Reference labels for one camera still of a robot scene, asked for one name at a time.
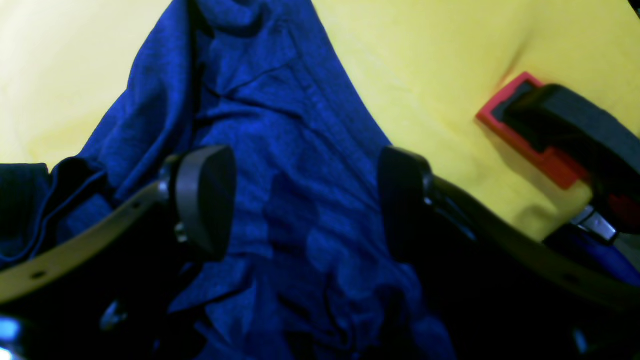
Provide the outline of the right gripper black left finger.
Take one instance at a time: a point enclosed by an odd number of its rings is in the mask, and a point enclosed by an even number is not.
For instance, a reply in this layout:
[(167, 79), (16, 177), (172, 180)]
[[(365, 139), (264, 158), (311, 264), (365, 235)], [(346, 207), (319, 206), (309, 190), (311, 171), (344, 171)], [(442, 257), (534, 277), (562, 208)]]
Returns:
[(228, 145), (167, 158), (92, 228), (1, 272), (3, 360), (157, 360), (189, 262), (220, 262), (233, 228)]

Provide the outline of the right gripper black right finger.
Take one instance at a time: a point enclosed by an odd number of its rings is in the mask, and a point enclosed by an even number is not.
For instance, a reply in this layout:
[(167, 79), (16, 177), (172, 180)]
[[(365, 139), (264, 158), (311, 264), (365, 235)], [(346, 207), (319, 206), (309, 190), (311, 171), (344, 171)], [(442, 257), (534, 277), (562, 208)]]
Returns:
[(387, 246), (460, 360), (637, 360), (639, 289), (528, 239), (416, 153), (377, 162)]

